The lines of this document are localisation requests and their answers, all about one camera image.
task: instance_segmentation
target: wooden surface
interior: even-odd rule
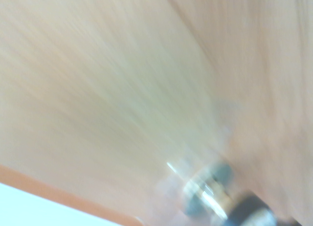
[[[0,0],[0,163],[141,216],[167,162],[218,150],[312,225],[312,1]]]
[[[121,214],[120,212],[79,198],[73,194],[51,187],[50,185],[34,180],[27,175],[21,174],[2,165],[0,165],[0,183],[66,205],[76,210],[86,212],[99,218],[115,222],[122,226],[142,226],[142,223],[135,217]]]

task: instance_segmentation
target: door knob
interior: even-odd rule
[[[269,206],[252,192],[230,196],[232,169],[227,163],[205,166],[184,186],[182,211],[188,217],[210,214],[211,226],[301,226],[278,222]]]

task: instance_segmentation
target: blurry object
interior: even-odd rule
[[[162,225],[166,226],[276,226],[276,216],[254,193],[229,194],[232,176],[231,167],[220,162],[202,168],[182,189],[177,187],[178,182],[168,182],[172,187],[172,199],[164,204],[167,208],[163,211],[167,215],[155,211],[155,217],[162,219]],[[177,204],[179,200],[173,200],[176,197],[182,198],[181,205]]]

